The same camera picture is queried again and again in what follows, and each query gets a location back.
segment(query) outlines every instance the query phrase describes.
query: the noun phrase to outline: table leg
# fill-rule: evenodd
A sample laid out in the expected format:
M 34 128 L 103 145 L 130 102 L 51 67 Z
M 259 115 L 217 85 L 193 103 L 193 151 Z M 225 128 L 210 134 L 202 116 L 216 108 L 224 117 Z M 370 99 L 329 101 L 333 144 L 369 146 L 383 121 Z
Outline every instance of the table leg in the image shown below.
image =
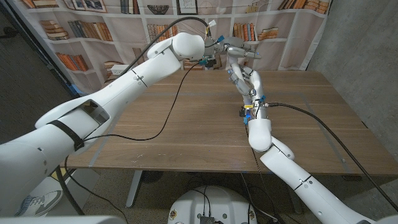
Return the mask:
M 302 214 L 303 213 L 303 208 L 301 207 L 301 199 L 299 196 L 294 192 L 293 189 L 289 187 L 289 195 L 290 199 L 292 199 L 292 204 L 294 208 L 294 212 L 296 214 Z
M 127 196 L 126 207 L 131 208 L 138 193 L 138 186 L 141 179 L 142 170 L 135 170 L 132 177 L 129 195 Z

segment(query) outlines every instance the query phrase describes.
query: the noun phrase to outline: wooden table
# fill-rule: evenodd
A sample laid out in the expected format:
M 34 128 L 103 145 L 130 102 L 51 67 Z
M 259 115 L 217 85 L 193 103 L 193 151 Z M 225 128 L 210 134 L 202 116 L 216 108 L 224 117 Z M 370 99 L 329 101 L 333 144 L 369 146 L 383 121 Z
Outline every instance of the wooden table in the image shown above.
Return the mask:
M 185 71 L 151 86 L 114 122 L 109 133 L 132 138 L 157 134 Z M 319 116 L 374 175 L 397 175 L 392 156 L 318 72 L 261 72 L 267 102 L 288 103 Z M 128 168 L 206 172 L 258 172 L 239 110 L 242 97 L 226 71 L 191 71 L 169 121 L 157 138 L 136 142 L 100 139 L 80 156 L 75 168 Z M 295 153 L 312 174 L 360 174 L 341 146 L 313 118 L 290 108 L 268 109 L 272 135 Z M 268 172 L 259 161 L 264 172 Z

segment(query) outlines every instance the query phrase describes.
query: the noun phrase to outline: printed backdrop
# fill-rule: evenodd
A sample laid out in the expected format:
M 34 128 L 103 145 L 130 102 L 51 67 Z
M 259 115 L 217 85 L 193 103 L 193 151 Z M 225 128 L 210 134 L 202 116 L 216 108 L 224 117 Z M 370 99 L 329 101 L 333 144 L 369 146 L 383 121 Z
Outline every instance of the printed backdrop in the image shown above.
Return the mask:
M 115 64 L 130 64 L 172 21 L 197 16 L 213 38 L 236 36 L 262 55 L 243 60 L 256 70 L 305 70 L 322 36 L 329 0 L 14 0 L 79 90 L 99 90 Z M 198 21 L 178 23 L 179 32 L 205 36 Z M 225 55 L 216 69 L 228 67 Z M 182 69 L 190 62 L 182 62 Z

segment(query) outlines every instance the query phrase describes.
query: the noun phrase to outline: gray wall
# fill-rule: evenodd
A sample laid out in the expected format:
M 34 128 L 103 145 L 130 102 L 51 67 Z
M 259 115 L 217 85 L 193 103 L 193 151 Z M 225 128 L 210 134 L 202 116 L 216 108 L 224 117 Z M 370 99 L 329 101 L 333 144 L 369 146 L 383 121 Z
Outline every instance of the gray wall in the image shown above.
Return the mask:
M 0 13 L 0 35 L 12 27 Z M 72 97 L 20 36 L 0 39 L 0 144 L 34 130 L 47 111 Z
M 310 65 L 398 161 L 398 1 L 334 0 Z

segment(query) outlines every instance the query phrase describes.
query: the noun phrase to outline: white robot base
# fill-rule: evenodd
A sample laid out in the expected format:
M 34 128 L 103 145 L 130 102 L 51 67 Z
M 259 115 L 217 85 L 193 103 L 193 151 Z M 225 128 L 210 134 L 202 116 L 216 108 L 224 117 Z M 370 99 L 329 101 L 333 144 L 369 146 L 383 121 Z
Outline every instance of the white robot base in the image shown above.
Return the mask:
M 188 191 L 174 202 L 170 209 L 168 224 L 214 222 L 241 224 L 248 223 L 248 218 L 251 224 L 257 224 L 253 207 L 249 208 L 249 202 L 235 191 L 220 186 L 202 186 L 195 190 Z M 205 216 L 203 216 L 203 204 L 205 204 Z

